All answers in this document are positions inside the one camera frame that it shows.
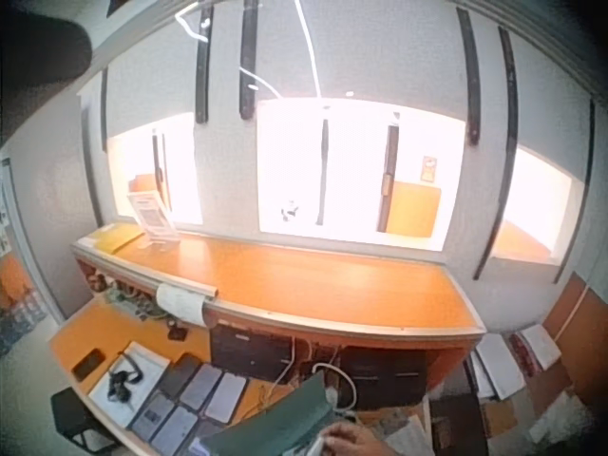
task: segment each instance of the white tile floor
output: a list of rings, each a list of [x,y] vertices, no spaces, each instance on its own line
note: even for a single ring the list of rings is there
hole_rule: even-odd
[[[55,431],[50,396],[68,386],[48,347],[58,326],[47,317],[0,359],[0,454],[85,456]],[[113,456],[129,456],[121,449]]]

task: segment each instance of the green folder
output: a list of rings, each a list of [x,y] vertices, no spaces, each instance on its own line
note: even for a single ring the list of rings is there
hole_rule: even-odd
[[[205,439],[204,444],[218,456],[277,456],[306,445],[333,421],[319,372],[270,408]]]

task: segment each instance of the window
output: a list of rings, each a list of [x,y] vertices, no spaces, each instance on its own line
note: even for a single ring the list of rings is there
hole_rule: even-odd
[[[574,233],[583,189],[581,181],[519,147],[492,255],[560,264]]]
[[[281,99],[257,111],[259,227],[441,251],[465,123],[355,100]]]
[[[108,139],[119,216],[134,217],[128,193],[157,190],[173,221],[202,223],[193,128],[194,115],[187,113]]]

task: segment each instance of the chair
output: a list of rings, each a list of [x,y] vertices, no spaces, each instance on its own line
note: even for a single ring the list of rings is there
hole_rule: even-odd
[[[116,437],[85,407],[74,389],[67,388],[53,394],[50,398],[50,406],[57,432],[88,454],[110,455],[112,450],[122,446]],[[85,432],[88,430],[101,434],[110,441],[110,444],[96,450],[91,449],[85,437]]]

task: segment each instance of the person's hand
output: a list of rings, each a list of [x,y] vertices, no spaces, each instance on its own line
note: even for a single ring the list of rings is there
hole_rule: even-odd
[[[325,448],[333,456],[396,456],[390,447],[378,440],[373,432],[363,426],[351,423],[335,423],[320,434],[325,440]]]

